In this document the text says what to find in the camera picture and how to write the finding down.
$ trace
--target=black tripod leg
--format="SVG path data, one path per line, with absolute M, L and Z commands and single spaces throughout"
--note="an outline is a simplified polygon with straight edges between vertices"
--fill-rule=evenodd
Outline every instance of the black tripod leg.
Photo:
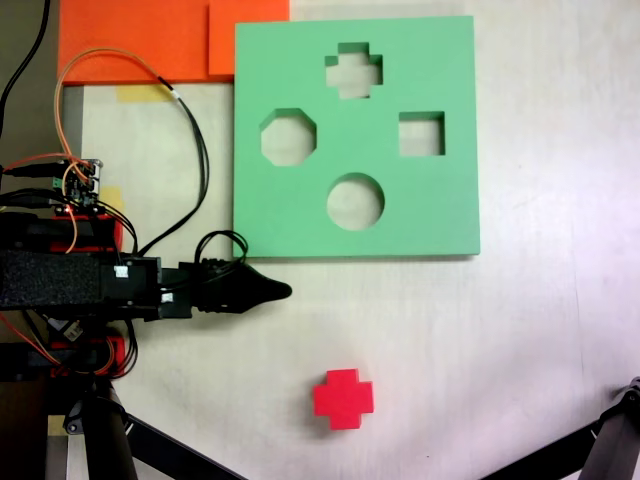
M 640 432 L 622 410 L 604 421 L 579 480 L 631 480 L 640 453 Z
M 598 421 L 593 422 L 483 480 L 561 480 L 568 477 L 585 464 L 599 428 Z
M 82 426 L 91 480 L 138 480 L 121 411 L 110 402 L 88 400 Z
M 175 480 L 246 480 L 132 415 L 127 435 L 135 458 Z

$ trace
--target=square hole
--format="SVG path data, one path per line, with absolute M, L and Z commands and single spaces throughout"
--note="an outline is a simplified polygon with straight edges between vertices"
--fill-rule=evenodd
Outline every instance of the square hole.
M 444 112 L 402 112 L 398 134 L 402 157 L 445 154 Z

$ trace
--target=orange board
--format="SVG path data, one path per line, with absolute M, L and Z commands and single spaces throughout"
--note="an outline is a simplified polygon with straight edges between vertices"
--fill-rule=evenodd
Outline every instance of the orange board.
M 236 23 L 288 20 L 289 0 L 211 0 L 209 75 L 213 81 L 233 81 Z
M 235 23 L 288 18 L 288 0 L 60 0 L 58 72 L 83 50 L 117 47 L 170 82 L 233 81 Z M 99 55 L 79 62 L 65 84 L 154 80 L 131 60 Z

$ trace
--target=shape sorter board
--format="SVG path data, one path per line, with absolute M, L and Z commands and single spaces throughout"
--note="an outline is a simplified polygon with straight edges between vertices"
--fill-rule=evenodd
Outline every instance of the shape sorter board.
M 352 52 L 380 75 L 368 95 L 341 98 L 327 68 Z M 297 165 L 263 153 L 278 117 L 314 135 Z M 441 148 L 407 153 L 403 121 L 435 122 Z M 251 256 L 479 253 L 473 19 L 237 25 L 234 157 L 234 229 Z M 359 231 L 327 212 L 329 192 L 349 178 L 384 201 Z

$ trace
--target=red cross block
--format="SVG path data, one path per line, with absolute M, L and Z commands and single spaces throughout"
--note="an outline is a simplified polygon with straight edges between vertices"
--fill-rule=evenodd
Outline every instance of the red cross block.
M 360 428 L 360 415 L 373 413 L 373 385 L 356 369 L 331 370 L 326 385 L 313 387 L 313 413 L 328 416 L 331 430 Z

